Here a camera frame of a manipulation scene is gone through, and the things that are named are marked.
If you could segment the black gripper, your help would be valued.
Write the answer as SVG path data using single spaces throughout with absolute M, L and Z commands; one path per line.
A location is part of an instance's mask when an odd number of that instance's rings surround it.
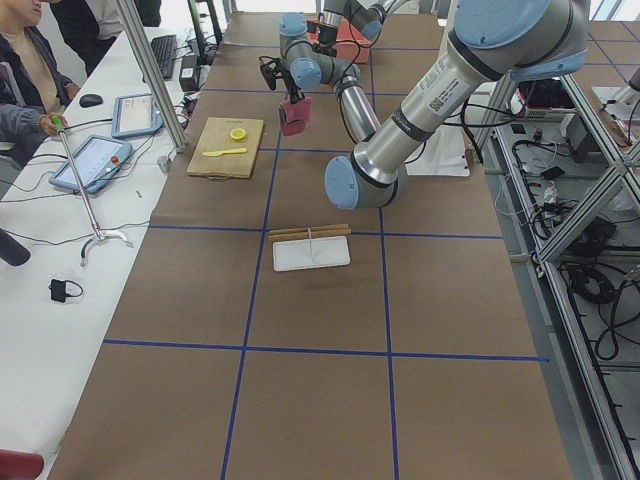
M 288 93 L 286 101 L 290 104 L 296 104 L 306 99 L 305 93 L 294 83 L 286 82 L 286 90 Z
M 337 41 L 340 20 L 319 20 L 317 27 L 317 50 L 332 50 Z

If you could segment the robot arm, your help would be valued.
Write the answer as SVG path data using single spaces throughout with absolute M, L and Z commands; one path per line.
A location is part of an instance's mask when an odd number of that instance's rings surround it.
M 402 0 L 375 1 L 365 7 L 357 0 L 327 0 L 318 15 L 318 40 L 329 46 L 337 40 L 339 26 L 347 20 L 364 38 L 374 41 L 386 18 L 405 4 Z
M 358 67 L 312 45 L 302 14 L 284 14 L 277 63 L 286 79 L 297 89 L 330 86 L 357 141 L 349 156 L 328 163 L 328 199 L 345 210 L 395 202 L 407 184 L 407 158 L 478 86 L 505 75 L 531 81 L 578 71 L 586 59 L 589 9 L 587 1 L 459 2 L 444 52 L 385 122 L 361 88 Z

